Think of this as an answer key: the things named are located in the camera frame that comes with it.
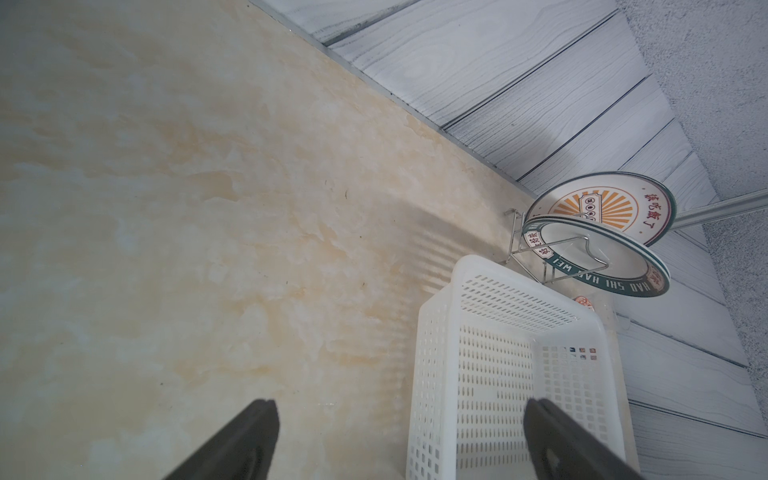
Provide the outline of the dark rimmed plate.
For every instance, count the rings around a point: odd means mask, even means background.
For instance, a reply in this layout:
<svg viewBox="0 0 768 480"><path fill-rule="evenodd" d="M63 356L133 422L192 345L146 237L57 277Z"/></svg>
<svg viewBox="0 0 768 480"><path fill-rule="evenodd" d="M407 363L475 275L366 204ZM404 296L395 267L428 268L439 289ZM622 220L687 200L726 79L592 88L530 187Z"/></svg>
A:
<svg viewBox="0 0 768 480"><path fill-rule="evenodd" d="M521 237L524 251L565 279L635 298L659 297L670 290L664 262L612 227L575 216L544 215L526 221Z"/></svg>

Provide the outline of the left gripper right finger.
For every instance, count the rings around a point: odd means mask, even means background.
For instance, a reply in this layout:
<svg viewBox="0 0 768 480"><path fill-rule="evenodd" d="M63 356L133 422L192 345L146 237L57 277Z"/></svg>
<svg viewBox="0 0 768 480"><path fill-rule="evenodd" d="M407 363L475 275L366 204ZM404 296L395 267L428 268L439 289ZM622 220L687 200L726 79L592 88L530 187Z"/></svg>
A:
<svg viewBox="0 0 768 480"><path fill-rule="evenodd" d="M523 427L537 479L642 479L548 399L527 401Z"/></svg>

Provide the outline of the right aluminium corner post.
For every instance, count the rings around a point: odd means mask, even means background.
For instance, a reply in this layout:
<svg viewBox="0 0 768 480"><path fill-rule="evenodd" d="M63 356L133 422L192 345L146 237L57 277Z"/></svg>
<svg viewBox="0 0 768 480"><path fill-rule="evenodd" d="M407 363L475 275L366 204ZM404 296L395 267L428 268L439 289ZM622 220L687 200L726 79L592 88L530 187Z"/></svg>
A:
<svg viewBox="0 0 768 480"><path fill-rule="evenodd" d="M678 214L671 229L684 229L765 210L767 197L768 191L762 189L707 206L697 207Z"/></svg>

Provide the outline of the decorated plate upright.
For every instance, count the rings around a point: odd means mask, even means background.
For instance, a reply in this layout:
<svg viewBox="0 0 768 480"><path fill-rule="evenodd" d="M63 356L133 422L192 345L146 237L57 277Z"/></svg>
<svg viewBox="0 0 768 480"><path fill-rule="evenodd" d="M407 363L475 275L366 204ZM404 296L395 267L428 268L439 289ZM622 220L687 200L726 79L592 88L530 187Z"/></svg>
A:
<svg viewBox="0 0 768 480"><path fill-rule="evenodd" d="M650 246L671 228L677 202L663 183L647 175L608 171L575 177L541 194L525 214L575 216L602 223Z"/></svg>

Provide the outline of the white plastic basket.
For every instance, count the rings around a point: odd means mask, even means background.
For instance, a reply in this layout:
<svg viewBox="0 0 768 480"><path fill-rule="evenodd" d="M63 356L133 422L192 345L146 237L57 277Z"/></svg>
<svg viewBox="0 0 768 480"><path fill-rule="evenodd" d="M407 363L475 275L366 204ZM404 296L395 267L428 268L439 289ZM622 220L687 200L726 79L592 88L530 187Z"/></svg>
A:
<svg viewBox="0 0 768 480"><path fill-rule="evenodd" d="M528 400L626 453L609 341L593 311L477 255L420 308L406 475L531 479Z"/></svg>

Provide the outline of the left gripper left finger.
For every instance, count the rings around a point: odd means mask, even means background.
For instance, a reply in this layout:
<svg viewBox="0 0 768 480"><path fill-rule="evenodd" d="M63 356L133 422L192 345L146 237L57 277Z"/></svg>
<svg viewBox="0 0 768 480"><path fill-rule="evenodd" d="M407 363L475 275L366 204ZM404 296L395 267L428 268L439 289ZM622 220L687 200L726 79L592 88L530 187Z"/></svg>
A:
<svg viewBox="0 0 768 480"><path fill-rule="evenodd" d="M266 479L279 431L276 402L254 400L165 479Z"/></svg>

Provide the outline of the red patterned bowl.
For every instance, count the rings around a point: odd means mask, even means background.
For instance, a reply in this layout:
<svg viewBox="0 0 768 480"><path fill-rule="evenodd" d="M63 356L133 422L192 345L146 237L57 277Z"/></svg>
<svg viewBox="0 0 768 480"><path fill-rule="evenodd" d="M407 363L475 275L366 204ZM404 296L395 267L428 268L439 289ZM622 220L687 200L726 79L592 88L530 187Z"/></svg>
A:
<svg viewBox="0 0 768 480"><path fill-rule="evenodd" d="M595 307L593 303L585 296L577 296L574 297L573 300L578 303L579 305L589 309L590 311L595 312Z"/></svg>

